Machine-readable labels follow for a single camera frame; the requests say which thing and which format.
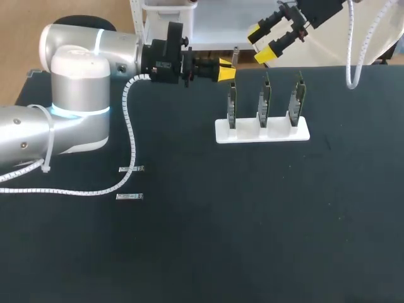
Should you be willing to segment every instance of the small metal part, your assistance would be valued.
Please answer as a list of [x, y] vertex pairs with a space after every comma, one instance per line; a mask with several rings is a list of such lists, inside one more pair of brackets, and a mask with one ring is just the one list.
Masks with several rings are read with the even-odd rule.
[[41, 72], [42, 70], [40, 69], [31, 69], [29, 72], [27, 72], [27, 78], [31, 78], [34, 73], [41, 73]]
[[229, 120], [230, 129], [235, 129], [236, 101], [237, 91], [235, 89], [235, 83], [231, 82], [230, 91], [227, 94], [227, 119]]
[[258, 101], [258, 119], [261, 128], [266, 128], [268, 116], [270, 115], [270, 102], [271, 102], [271, 85], [268, 74], [263, 84], [261, 93], [259, 93]]
[[143, 194], [117, 194], [116, 200], [143, 200]]
[[306, 84], [304, 83], [302, 73], [296, 83], [295, 89], [292, 91], [289, 102], [289, 119], [293, 127], [299, 125], [299, 117], [302, 114], [304, 97], [306, 96]]
[[[119, 168], [119, 172], [127, 172], [129, 170], [129, 167], [120, 167]], [[135, 166], [133, 167], [133, 171], [134, 172], [144, 172], [145, 171], [145, 167], [142, 166]]]
[[234, 47], [233, 58], [232, 58], [232, 67], [233, 68], [237, 67], [237, 63], [239, 62], [239, 54], [240, 54], [239, 48], [237, 46]]

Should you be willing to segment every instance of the wooden floor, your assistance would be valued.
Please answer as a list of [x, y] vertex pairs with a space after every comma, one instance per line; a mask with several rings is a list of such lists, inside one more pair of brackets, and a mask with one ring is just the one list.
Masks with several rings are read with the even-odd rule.
[[[13, 104], [27, 71], [41, 68], [38, 44], [42, 29], [68, 15], [99, 16], [119, 31], [134, 32], [129, 0], [0, 0], [0, 105]], [[257, 67], [252, 56], [243, 55], [245, 68]], [[404, 57], [395, 62], [404, 64]]]

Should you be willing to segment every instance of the white holder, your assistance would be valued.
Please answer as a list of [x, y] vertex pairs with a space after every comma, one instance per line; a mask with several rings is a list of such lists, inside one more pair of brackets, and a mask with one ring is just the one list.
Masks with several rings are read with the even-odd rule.
[[269, 117], [266, 128], [261, 128], [258, 113], [255, 118], [235, 120], [235, 129], [230, 129], [228, 119], [215, 121], [217, 143], [252, 143], [252, 142], [281, 142], [307, 141], [310, 139], [306, 119], [299, 118], [299, 125], [293, 127], [289, 113], [285, 117]]

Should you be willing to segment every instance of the robotic arm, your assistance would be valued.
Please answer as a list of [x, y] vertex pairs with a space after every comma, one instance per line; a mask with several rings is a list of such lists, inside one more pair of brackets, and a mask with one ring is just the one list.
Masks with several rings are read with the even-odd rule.
[[288, 46], [292, 45], [296, 39], [304, 42], [304, 37], [308, 35], [306, 26], [311, 25], [314, 29], [321, 26], [325, 21], [339, 13], [346, 0], [296, 0], [296, 5], [290, 7], [288, 3], [279, 1], [281, 6], [279, 11], [274, 12], [265, 20], [260, 20], [254, 30], [249, 34], [248, 40], [255, 44], [258, 40], [268, 35], [271, 29], [278, 24], [282, 18], [292, 20], [292, 31], [287, 32], [278, 40], [273, 40], [267, 48], [256, 55], [256, 60], [260, 64], [280, 57]]
[[[289, 6], [288, 3], [295, 3], [295, 6]], [[359, 84], [362, 66], [365, 62], [365, 55], [368, 46], [371, 42], [372, 36], [383, 19], [388, 10], [396, 5], [399, 0], [387, 0], [381, 11], [375, 17], [370, 29], [363, 41], [362, 48], [359, 55], [359, 61], [355, 70], [355, 78], [351, 79], [351, 52], [352, 52], [352, 37], [354, 32], [354, 5], [353, 2], [359, 3], [362, 0], [296, 0], [283, 2], [280, 10], [273, 13], [265, 20], [261, 20], [255, 26], [253, 31], [249, 34], [248, 39], [250, 43], [255, 44], [261, 38], [271, 32], [271, 29], [278, 24], [282, 18], [292, 20], [292, 31], [287, 32], [284, 36], [277, 40], [272, 40], [266, 47], [262, 48], [255, 55], [257, 62], [260, 64], [279, 58], [283, 51], [292, 45], [297, 39], [304, 42], [304, 38], [308, 35], [306, 28], [312, 26], [314, 29], [320, 27], [324, 22], [329, 20], [332, 16], [340, 12], [343, 8], [342, 4], [348, 3], [349, 11], [349, 29], [348, 29], [348, 50], [347, 50], [347, 68], [346, 68], [346, 81], [349, 89], [354, 89]]]
[[[146, 74], [151, 81], [188, 86], [194, 76], [221, 81], [235, 69], [219, 58], [196, 59], [182, 37], [182, 24], [170, 23], [167, 40], [142, 45], [137, 35], [52, 24], [44, 28], [40, 62], [51, 73], [52, 154], [95, 150], [109, 137], [110, 79], [129, 80]], [[43, 158], [49, 120], [35, 107], [0, 109], [0, 166]]]

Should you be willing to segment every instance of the white shelf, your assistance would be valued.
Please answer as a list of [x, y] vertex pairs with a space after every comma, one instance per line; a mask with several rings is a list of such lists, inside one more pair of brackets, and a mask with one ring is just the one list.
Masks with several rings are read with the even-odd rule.
[[[195, 9], [194, 34], [189, 46], [194, 51], [253, 49], [247, 41], [249, 28], [267, 18], [278, 7], [276, 0], [199, 0]], [[145, 25], [146, 43], [153, 37]]]

